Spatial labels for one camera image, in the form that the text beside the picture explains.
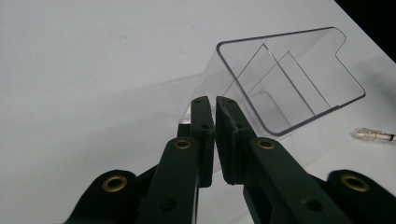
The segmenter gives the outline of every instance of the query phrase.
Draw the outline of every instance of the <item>white table surface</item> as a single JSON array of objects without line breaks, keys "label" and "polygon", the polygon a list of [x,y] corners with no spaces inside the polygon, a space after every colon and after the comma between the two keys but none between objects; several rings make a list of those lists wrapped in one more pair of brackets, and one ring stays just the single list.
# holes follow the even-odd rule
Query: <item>white table surface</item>
[{"label": "white table surface", "polygon": [[[332,0],[1,1],[0,223],[62,223],[100,174],[155,165],[220,41],[328,26],[366,96],[281,143],[396,194],[396,146],[349,134],[396,133],[396,66]],[[215,174],[198,223],[252,223],[242,187]]]}]

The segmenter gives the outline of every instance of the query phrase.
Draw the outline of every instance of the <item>clear plastic tray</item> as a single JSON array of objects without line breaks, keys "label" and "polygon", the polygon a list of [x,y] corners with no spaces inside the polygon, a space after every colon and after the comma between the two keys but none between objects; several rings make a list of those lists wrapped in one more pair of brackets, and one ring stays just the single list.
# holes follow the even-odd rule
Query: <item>clear plastic tray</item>
[{"label": "clear plastic tray", "polygon": [[232,98],[259,136],[284,135],[364,97],[337,58],[345,41],[330,27],[220,42],[191,99]]}]

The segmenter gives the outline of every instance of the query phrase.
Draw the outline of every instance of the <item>screw hole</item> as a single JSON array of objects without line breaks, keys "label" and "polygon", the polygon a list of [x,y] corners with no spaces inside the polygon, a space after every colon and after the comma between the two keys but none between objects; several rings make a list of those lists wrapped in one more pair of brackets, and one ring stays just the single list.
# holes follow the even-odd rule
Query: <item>screw hole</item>
[{"label": "screw hole", "polygon": [[102,190],[113,193],[125,188],[127,180],[123,175],[112,175],[102,184]]},{"label": "screw hole", "polygon": [[354,175],[342,175],[341,182],[348,188],[358,192],[366,192],[370,189],[370,186],[364,180]]},{"label": "screw hole", "polygon": [[187,149],[191,147],[191,142],[187,140],[177,140],[175,142],[175,148],[178,149]]},{"label": "screw hole", "polygon": [[260,148],[263,148],[263,149],[273,149],[275,147],[274,143],[272,143],[268,140],[260,140],[258,142],[258,145]]},{"label": "screw hole", "polygon": [[321,210],[323,210],[323,206],[321,205],[321,203],[312,198],[303,199],[303,205],[314,212],[320,212]]}]

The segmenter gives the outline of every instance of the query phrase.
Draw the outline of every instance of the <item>metal grommet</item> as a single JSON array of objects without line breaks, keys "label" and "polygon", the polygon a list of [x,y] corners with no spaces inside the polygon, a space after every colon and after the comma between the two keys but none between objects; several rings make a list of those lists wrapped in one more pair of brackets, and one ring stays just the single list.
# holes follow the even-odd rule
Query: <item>metal grommet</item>
[{"label": "metal grommet", "polygon": [[102,190],[106,192],[117,192],[126,186],[127,180],[123,175],[112,175],[102,184]]},{"label": "metal grommet", "polygon": [[370,186],[364,180],[354,175],[341,175],[341,181],[345,186],[358,192],[367,192],[370,189]]},{"label": "metal grommet", "polygon": [[191,142],[185,139],[180,139],[175,142],[175,148],[177,149],[187,149],[191,147]]},{"label": "metal grommet", "polygon": [[268,140],[259,140],[257,142],[257,145],[263,149],[274,149],[275,148],[275,144]]}]

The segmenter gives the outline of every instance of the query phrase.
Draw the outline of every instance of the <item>white background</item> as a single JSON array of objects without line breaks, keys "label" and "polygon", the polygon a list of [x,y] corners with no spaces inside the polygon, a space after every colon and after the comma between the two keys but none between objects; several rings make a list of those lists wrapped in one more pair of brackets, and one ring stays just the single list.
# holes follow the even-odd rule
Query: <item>white background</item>
[{"label": "white background", "polygon": [[[100,174],[156,164],[220,41],[327,26],[366,97],[282,144],[312,175],[396,194],[395,145],[349,134],[396,133],[396,66],[334,1],[1,1],[0,223],[62,223]],[[242,188],[214,175],[198,222],[251,223]]]}]

